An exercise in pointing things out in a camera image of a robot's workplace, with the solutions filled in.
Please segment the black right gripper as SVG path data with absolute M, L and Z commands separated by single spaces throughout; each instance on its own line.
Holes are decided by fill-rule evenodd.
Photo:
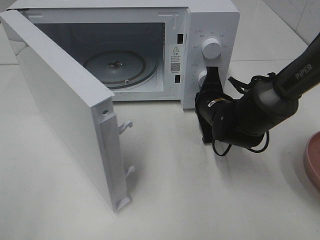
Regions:
M 205 80 L 195 97 L 195 113 L 199 121 L 202 141 L 204 144 L 209 144 L 214 139 L 212 133 L 214 115 L 220 108 L 214 105 L 219 102 L 232 103 L 233 100 L 223 91 L 219 80 L 219 68 L 217 66 L 207 66 L 206 71 Z

